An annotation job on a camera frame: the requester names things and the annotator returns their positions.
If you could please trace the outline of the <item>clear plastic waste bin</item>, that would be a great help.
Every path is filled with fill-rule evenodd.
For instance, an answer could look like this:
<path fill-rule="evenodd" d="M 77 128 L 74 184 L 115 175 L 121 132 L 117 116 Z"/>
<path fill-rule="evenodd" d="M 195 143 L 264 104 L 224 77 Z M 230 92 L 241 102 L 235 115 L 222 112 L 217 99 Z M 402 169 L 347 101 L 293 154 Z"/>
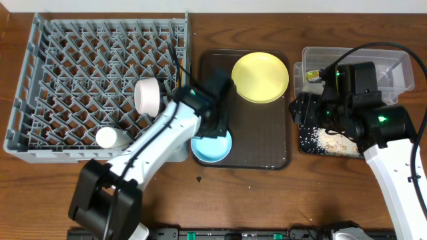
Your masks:
<path fill-rule="evenodd" d="M 306 73 L 320 70 L 333 63 L 348 48 L 341 47 L 306 47 L 302 51 L 302 60 L 294 65 L 294 95 L 309 92 L 320 95 L 323 86 L 320 83 L 308 83 Z M 404 51 L 383 49 L 361 49 L 345 59 L 341 64 L 371 61 L 376 66 L 378 90 L 382 100 L 388 105 L 398 102 L 398 96 L 414 88 L 414 75 L 410 56 Z"/>

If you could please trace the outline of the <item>small white cup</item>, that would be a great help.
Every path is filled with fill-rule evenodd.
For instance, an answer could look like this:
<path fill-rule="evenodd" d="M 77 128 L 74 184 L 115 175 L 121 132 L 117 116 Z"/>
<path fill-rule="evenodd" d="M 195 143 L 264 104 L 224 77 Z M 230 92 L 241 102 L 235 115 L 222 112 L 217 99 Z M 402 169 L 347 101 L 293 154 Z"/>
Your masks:
<path fill-rule="evenodd" d="M 123 130 L 114 127 L 102 127 L 96 133 L 95 140 L 103 149 L 123 149 L 132 142 Z"/>

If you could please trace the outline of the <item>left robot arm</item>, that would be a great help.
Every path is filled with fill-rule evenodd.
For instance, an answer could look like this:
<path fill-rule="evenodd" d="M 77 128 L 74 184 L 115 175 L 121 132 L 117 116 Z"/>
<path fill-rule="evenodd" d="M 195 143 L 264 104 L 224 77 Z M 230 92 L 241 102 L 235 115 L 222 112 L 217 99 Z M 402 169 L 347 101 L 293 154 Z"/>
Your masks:
<path fill-rule="evenodd" d="M 133 144 L 106 163 L 81 169 L 68 216 L 96 239 L 141 239 L 143 191 L 159 168 L 193 137 L 223 137 L 229 97 L 236 86 L 217 70 L 206 81 L 184 85 L 164 112 Z"/>

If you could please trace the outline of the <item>white bowl with food scraps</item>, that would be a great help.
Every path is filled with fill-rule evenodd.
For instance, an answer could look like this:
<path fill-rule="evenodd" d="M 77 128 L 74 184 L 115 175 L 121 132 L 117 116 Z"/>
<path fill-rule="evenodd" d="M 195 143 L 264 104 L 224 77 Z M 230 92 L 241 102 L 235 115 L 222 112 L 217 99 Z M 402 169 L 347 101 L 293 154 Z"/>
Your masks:
<path fill-rule="evenodd" d="M 139 80 L 135 85 L 135 109 L 140 114 L 156 117 L 160 107 L 159 83 L 155 77 Z"/>

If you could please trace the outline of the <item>green yellow wrapper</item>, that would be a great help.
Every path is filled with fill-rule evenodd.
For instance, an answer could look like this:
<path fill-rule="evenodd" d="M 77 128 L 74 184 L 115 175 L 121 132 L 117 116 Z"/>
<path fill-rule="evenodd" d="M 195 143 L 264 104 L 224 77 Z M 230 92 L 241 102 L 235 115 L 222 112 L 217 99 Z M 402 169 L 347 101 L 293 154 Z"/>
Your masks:
<path fill-rule="evenodd" d="M 306 81 L 308 83 L 319 83 L 321 81 L 320 70 L 306 72 Z"/>

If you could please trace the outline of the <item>light blue bowl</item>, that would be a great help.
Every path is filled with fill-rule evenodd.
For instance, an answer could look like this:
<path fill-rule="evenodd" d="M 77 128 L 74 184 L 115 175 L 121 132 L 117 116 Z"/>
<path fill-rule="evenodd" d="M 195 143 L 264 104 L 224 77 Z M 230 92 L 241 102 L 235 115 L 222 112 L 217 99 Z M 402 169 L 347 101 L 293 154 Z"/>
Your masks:
<path fill-rule="evenodd" d="M 194 137 L 190 140 L 193 154 L 204 163 L 216 163 L 225 159 L 232 149 L 232 143 L 229 131 L 225 137 Z"/>

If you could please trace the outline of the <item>grey plastic dishwasher rack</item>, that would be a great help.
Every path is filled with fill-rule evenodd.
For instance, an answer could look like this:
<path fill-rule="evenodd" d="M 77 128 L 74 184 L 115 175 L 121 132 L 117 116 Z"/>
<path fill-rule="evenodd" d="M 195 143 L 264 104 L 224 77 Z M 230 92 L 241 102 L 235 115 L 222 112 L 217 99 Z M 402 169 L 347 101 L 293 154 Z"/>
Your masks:
<path fill-rule="evenodd" d="M 140 137 L 153 117 L 135 110 L 135 84 L 157 79 L 164 108 L 189 81 L 188 17 L 172 19 L 33 18 L 11 109 L 6 153 L 28 163 L 107 160 L 118 149 L 95 140 L 102 127 Z"/>

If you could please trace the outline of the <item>yellow round plate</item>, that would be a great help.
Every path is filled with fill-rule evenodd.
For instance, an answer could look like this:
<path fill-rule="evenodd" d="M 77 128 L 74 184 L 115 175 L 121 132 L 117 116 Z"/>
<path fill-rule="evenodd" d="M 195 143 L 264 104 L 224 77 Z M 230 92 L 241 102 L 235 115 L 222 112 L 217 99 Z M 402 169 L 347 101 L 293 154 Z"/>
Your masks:
<path fill-rule="evenodd" d="M 252 103 L 271 103 L 280 98 L 289 85 L 288 68 L 278 57 L 253 52 L 239 58 L 232 69 L 238 94 Z"/>

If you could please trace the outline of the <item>dark brown serving tray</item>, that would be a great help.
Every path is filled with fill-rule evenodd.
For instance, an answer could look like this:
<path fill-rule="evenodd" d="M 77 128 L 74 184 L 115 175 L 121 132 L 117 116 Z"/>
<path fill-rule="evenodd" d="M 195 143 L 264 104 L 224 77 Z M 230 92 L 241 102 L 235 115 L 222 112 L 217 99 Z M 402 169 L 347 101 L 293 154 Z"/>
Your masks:
<path fill-rule="evenodd" d="M 199 58 L 197 80 L 207 81 L 216 71 L 232 74 L 240 57 L 255 51 L 215 49 Z M 204 167 L 234 169 L 283 169 L 292 156 L 292 120 L 288 115 L 289 88 L 271 103 L 251 103 L 237 90 L 231 92 L 230 118 L 227 130 L 231 134 L 230 152 L 220 161 L 207 162 L 192 153 Z"/>

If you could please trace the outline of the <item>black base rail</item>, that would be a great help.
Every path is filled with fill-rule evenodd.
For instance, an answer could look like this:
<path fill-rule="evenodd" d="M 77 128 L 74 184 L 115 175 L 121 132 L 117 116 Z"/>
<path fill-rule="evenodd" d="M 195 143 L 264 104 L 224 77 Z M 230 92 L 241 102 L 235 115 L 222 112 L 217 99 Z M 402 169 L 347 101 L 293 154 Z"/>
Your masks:
<path fill-rule="evenodd" d="M 393 232 L 371 231 L 366 233 L 373 239 L 397 239 Z M 90 232 L 83 229 L 69 229 L 67 240 L 94 240 L 97 239 Z M 149 240 L 310 240 L 332 239 L 331 233 L 318 230 L 290 229 L 287 231 L 217 231 L 217 230 L 178 230 L 172 228 L 152 229 L 149 232 Z"/>

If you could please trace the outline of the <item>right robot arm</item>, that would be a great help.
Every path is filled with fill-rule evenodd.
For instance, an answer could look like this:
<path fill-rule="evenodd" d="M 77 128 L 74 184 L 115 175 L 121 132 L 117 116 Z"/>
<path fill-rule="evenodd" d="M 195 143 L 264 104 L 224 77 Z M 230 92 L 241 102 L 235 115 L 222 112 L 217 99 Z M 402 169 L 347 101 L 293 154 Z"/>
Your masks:
<path fill-rule="evenodd" d="M 290 103 L 293 122 L 354 142 L 380 185 L 397 238 L 425 239 L 421 134 L 407 110 L 383 102 L 373 62 L 333 64 L 320 70 L 318 79 L 322 94 L 301 92 Z"/>

